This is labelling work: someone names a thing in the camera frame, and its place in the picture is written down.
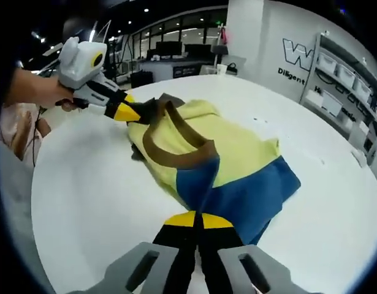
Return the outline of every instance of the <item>white round table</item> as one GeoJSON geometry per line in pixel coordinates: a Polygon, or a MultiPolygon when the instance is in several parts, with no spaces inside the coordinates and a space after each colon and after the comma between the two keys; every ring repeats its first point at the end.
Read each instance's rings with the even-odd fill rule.
{"type": "MultiPolygon", "coordinates": [[[[297,103],[228,76],[162,81],[132,90],[143,102],[162,93],[205,99],[221,115],[281,152],[301,188],[271,221],[258,246],[311,292],[345,293],[377,251],[377,180],[351,145],[297,103]]],[[[37,249],[57,294],[85,290],[106,267],[185,209],[131,159],[126,124],[85,111],[48,135],[32,184],[37,249]]],[[[197,269],[189,293],[208,293],[197,269]]]]}

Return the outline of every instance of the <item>white wall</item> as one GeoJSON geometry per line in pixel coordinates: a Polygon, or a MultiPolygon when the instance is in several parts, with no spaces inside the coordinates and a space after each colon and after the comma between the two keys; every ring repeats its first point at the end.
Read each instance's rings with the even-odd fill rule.
{"type": "Polygon", "coordinates": [[[345,30],[313,12],[268,0],[230,0],[228,9],[229,52],[248,60],[240,76],[294,101],[300,99],[310,65],[301,60],[295,60],[296,64],[287,62],[283,42],[291,45],[292,41],[294,48],[300,44],[297,49],[306,50],[310,64],[316,34],[328,30],[330,37],[356,58],[365,57],[367,67],[377,76],[377,62],[364,46],[345,30]],[[295,80],[279,74],[279,68],[295,76],[295,80]]]}
{"type": "Polygon", "coordinates": [[[227,36],[229,55],[245,58],[239,76],[255,79],[262,29],[262,12],[265,0],[229,0],[227,10],[227,36]]]}

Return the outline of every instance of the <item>storage bin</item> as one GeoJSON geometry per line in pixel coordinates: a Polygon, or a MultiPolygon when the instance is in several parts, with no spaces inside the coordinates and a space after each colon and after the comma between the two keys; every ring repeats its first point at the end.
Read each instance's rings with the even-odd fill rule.
{"type": "Polygon", "coordinates": [[[356,76],[347,67],[339,64],[335,75],[341,80],[342,84],[346,87],[353,88],[354,80],[356,76]]]}
{"type": "Polygon", "coordinates": [[[356,94],[363,100],[365,103],[368,103],[368,99],[372,93],[371,89],[359,78],[356,78],[354,82],[353,89],[356,91],[356,94]]]}
{"type": "Polygon", "coordinates": [[[314,103],[318,107],[322,107],[323,106],[323,96],[321,96],[317,92],[309,90],[306,98],[307,98],[307,100],[309,100],[310,102],[314,103]]]}
{"type": "Polygon", "coordinates": [[[352,127],[353,127],[353,122],[352,120],[349,118],[349,116],[347,116],[346,114],[344,114],[342,111],[338,114],[337,118],[341,121],[342,125],[344,125],[349,131],[352,130],[352,127]]]}
{"type": "Polygon", "coordinates": [[[333,95],[331,95],[329,92],[323,90],[322,91],[323,96],[323,105],[322,107],[325,108],[329,113],[337,117],[337,115],[340,113],[342,109],[342,103],[335,98],[333,95]]]}
{"type": "Polygon", "coordinates": [[[349,143],[359,150],[364,150],[364,144],[367,139],[369,128],[363,122],[355,122],[349,136],[349,143]]]}
{"type": "Polygon", "coordinates": [[[334,74],[335,69],[337,68],[337,62],[330,56],[319,52],[318,66],[329,74],[334,74]]]}

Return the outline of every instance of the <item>window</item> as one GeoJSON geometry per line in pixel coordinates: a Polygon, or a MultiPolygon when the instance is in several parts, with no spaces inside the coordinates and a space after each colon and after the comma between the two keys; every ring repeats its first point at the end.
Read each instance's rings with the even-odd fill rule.
{"type": "Polygon", "coordinates": [[[151,37],[150,49],[155,49],[157,42],[161,42],[161,35],[151,37]]]}
{"type": "Polygon", "coordinates": [[[174,18],[173,20],[168,20],[165,22],[165,32],[178,31],[181,26],[180,19],[174,18]]]}
{"type": "Polygon", "coordinates": [[[151,35],[158,35],[158,34],[162,34],[162,23],[160,24],[157,24],[156,26],[153,26],[151,28],[151,35]]]}
{"type": "Polygon", "coordinates": [[[181,41],[183,45],[188,44],[203,44],[204,29],[184,29],[181,32],[181,41]]]}
{"type": "Polygon", "coordinates": [[[218,28],[208,28],[206,36],[206,44],[215,45],[219,36],[218,28]]]}
{"type": "Polygon", "coordinates": [[[205,25],[205,15],[204,14],[194,14],[194,15],[187,15],[183,17],[183,26],[204,26],[205,25]]]}
{"type": "Polygon", "coordinates": [[[168,41],[178,41],[178,33],[179,31],[171,31],[164,34],[164,42],[168,41]]]}
{"type": "Polygon", "coordinates": [[[226,25],[226,17],[227,17],[227,10],[214,10],[210,13],[210,21],[209,26],[210,27],[217,27],[221,23],[226,25]]]}
{"type": "Polygon", "coordinates": [[[140,34],[134,36],[134,58],[140,57],[140,34]]]}
{"type": "Polygon", "coordinates": [[[150,45],[150,30],[147,29],[142,32],[142,44],[140,46],[140,56],[146,58],[147,50],[149,50],[150,45]]]}

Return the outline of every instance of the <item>human hand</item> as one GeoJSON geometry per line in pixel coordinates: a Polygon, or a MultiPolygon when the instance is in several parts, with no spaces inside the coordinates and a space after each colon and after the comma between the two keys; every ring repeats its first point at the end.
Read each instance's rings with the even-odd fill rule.
{"type": "Polygon", "coordinates": [[[72,103],[73,93],[59,83],[58,77],[39,78],[36,84],[36,104],[50,108],[55,106],[58,101],[63,100],[61,108],[64,111],[76,109],[72,103]]]}

